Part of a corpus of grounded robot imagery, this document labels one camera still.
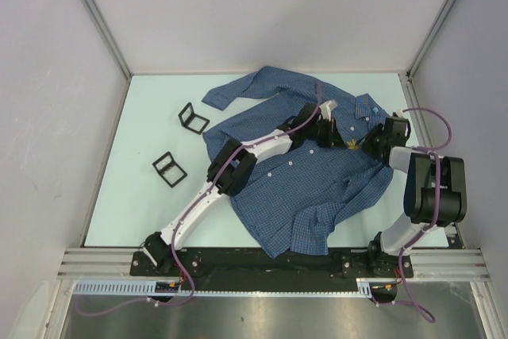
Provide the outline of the gold leaf brooch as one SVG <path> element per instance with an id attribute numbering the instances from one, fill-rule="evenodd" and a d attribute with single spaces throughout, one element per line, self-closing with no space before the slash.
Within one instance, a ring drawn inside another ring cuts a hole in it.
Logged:
<path id="1" fill-rule="evenodd" d="M 346 146 L 349 150 L 356 151 L 358 149 L 358 144 L 355 140 L 348 141 Z"/>

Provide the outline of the blue checked shirt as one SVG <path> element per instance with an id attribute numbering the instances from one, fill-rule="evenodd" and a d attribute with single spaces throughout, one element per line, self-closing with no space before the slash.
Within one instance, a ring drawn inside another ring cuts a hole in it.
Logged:
<path id="1" fill-rule="evenodd" d="M 237 98 L 256 105 L 205 131 L 210 159 L 230 139 L 252 141 L 271 133 L 306 104 L 337 103 L 332 115 L 346 144 L 377 125 L 386 111 L 368 94 L 355 96 L 329 83 L 275 67 L 215 87 L 203 102 L 225 109 Z M 325 255 L 327 239 L 342 221 L 374 206 L 391 183 L 393 171 L 367 154 L 345 148 L 321 148 L 314 141 L 257 164 L 245 188 L 231 205 L 252 237 L 270 257 L 286 252 Z"/>

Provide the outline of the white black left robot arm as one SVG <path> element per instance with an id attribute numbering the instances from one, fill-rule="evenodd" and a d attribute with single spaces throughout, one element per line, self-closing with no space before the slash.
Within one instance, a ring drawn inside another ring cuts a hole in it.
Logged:
<path id="1" fill-rule="evenodd" d="M 323 148 L 345 146 L 332 112 L 334 100 L 320 105 L 307 103 L 271 133 L 252 141 L 229 139 L 208 167 L 206 181 L 190 203 L 161 230 L 149 235 L 141 246 L 148 266 L 158 275 L 170 273 L 175 254 L 216 201 L 238 195 L 257 164 L 286 154 L 307 141 Z"/>

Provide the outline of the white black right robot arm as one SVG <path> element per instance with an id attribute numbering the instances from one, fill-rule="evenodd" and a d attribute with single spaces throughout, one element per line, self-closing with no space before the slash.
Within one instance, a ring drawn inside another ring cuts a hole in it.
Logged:
<path id="1" fill-rule="evenodd" d="M 402 273 L 404 258 L 425 235 L 463 221 L 467 213 L 464 160 L 410 148 L 409 137 L 410 122 L 392 116 L 359 143 L 371 158 L 406 175 L 401 216 L 365 252 L 366 268 L 375 277 Z"/>

